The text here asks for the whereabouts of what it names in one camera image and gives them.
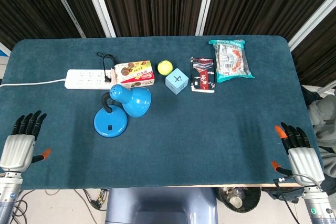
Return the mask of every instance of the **black curtain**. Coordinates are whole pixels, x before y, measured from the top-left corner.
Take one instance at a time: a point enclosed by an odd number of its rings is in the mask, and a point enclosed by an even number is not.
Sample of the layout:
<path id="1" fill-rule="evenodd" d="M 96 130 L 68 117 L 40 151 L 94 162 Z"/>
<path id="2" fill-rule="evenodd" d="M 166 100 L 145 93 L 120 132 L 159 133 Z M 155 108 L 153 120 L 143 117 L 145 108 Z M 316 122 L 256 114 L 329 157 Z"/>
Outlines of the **black curtain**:
<path id="1" fill-rule="evenodd" d="M 60 0 L 0 0 L 0 41 L 9 49 L 22 39 L 79 38 Z"/>
<path id="2" fill-rule="evenodd" d="M 325 0 L 211 0 L 205 35 L 280 35 L 288 41 Z"/>
<path id="3" fill-rule="evenodd" d="M 105 37 L 92 0 L 67 0 L 67 2 L 86 37 Z"/>
<path id="4" fill-rule="evenodd" d="M 336 8 L 292 52 L 302 84 L 336 80 Z"/>
<path id="5" fill-rule="evenodd" d="M 202 0 L 106 0 L 119 37 L 195 35 Z"/>

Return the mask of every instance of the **blue cube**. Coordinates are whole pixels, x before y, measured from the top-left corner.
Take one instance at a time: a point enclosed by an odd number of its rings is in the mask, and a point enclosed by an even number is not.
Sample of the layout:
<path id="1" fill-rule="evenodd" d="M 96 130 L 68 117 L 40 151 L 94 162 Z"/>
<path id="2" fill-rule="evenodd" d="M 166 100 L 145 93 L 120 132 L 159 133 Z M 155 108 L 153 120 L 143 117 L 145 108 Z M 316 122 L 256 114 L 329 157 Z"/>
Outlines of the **blue cube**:
<path id="1" fill-rule="evenodd" d="M 188 80 L 189 78 L 180 69 L 176 68 L 166 77 L 166 86 L 174 94 L 178 94 L 188 85 Z"/>

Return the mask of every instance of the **blue desk lamp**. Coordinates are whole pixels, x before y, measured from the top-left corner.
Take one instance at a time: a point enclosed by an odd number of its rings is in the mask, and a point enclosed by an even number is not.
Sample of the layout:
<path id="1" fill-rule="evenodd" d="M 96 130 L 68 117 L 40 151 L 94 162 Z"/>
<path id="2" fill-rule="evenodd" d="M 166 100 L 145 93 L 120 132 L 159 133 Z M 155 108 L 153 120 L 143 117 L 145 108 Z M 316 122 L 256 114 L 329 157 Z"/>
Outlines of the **blue desk lamp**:
<path id="1" fill-rule="evenodd" d="M 127 127 L 127 115 L 120 107 L 108 105 L 111 98 L 120 102 L 128 115 L 134 118 L 141 117 L 151 105 L 151 92 L 143 87 L 127 89 L 122 85 L 114 85 L 110 92 L 103 94 L 100 99 L 101 108 L 94 117 L 94 128 L 104 137 L 119 136 Z"/>

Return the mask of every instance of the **snack bag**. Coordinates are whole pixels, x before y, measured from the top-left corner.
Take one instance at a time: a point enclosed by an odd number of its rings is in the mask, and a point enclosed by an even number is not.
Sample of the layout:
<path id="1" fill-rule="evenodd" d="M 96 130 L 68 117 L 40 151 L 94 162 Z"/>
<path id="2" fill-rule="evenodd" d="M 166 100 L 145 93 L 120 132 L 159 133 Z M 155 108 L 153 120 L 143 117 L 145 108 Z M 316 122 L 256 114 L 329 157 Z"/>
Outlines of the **snack bag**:
<path id="1" fill-rule="evenodd" d="M 234 40 L 210 40 L 216 52 L 216 79 L 223 82 L 236 77 L 254 78 L 251 74 L 245 57 L 245 41 Z"/>
<path id="2" fill-rule="evenodd" d="M 125 88 L 153 85 L 155 78 L 149 60 L 127 62 L 115 65 L 117 84 Z"/>

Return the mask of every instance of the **snack package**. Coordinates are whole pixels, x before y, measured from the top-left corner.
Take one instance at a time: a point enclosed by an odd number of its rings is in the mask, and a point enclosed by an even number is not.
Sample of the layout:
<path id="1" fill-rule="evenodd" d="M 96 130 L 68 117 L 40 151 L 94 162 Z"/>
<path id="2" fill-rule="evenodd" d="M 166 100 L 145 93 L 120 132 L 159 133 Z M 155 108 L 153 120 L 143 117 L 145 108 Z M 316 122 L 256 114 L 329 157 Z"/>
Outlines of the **snack package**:
<path id="1" fill-rule="evenodd" d="M 234 40 L 210 40 L 216 52 L 216 79 L 223 82 L 232 78 L 254 78 L 251 74 L 245 57 L 245 41 Z"/>
<path id="2" fill-rule="evenodd" d="M 215 92 L 215 70 L 213 59 L 190 59 L 191 63 L 191 90 L 195 92 Z"/>
<path id="3" fill-rule="evenodd" d="M 115 75 L 117 84 L 125 88 L 153 85 L 155 81 L 149 60 L 117 64 Z"/>

